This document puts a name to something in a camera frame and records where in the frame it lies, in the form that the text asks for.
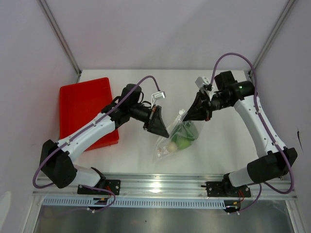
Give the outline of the green bell pepper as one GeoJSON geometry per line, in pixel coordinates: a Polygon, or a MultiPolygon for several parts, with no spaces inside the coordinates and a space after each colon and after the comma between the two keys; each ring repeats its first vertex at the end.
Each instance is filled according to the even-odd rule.
{"type": "Polygon", "coordinates": [[[198,138],[199,133],[192,121],[184,121],[178,123],[171,132],[170,139],[174,142],[179,138],[186,138],[189,141],[194,141],[198,138]]]}

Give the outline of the green round lime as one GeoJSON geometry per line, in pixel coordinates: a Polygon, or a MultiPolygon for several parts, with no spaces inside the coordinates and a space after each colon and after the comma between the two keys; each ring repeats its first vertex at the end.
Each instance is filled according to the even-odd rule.
{"type": "Polygon", "coordinates": [[[184,150],[191,145],[191,141],[186,138],[179,138],[176,141],[177,149],[184,150]]]}

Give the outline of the clear zip top bag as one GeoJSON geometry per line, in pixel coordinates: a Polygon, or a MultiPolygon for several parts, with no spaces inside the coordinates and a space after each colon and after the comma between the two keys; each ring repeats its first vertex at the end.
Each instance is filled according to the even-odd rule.
{"type": "Polygon", "coordinates": [[[184,109],[179,110],[177,117],[167,127],[169,137],[160,136],[156,143],[152,162],[155,163],[189,148],[199,138],[203,129],[203,121],[183,121],[186,116],[184,109]]]}

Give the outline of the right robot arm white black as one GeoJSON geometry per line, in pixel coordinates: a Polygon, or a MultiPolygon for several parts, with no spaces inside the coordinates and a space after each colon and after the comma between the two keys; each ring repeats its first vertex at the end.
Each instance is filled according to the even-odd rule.
{"type": "Polygon", "coordinates": [[[224,175],[222,191],[233,196],[244,185],[267,183],[290,174],[297,159],[295,148],[279,138],[261,107],[250,81],[238,82],[231,71],[221,72],[212,85],[207,77],[195,81],[198,92],[185,121],[209,121],[214,111],[233,107],[244,121],[258,158],[246,167],[224,175]]]}

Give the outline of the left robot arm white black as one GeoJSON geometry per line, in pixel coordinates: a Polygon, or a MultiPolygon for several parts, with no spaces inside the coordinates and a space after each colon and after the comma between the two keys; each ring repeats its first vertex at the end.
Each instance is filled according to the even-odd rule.
{"type": "Polygon", "coordinates": [[[46,141],[42,146],[39,169],[58,188],[74,183],[86,185],[94,194],[105,190],[103,174],[95,168],[75,166],[74,161],[91,145],[112,133],[131,118],[143,122],[143,129],[164,138],[169,133],[162,120],[161,106],[157,100],[166,97],[163,91],[151,95],[148,106],[142,89],[137,84],[128,84],[121,95],[115,97],[89,123],[57,142],[46,141]]]}

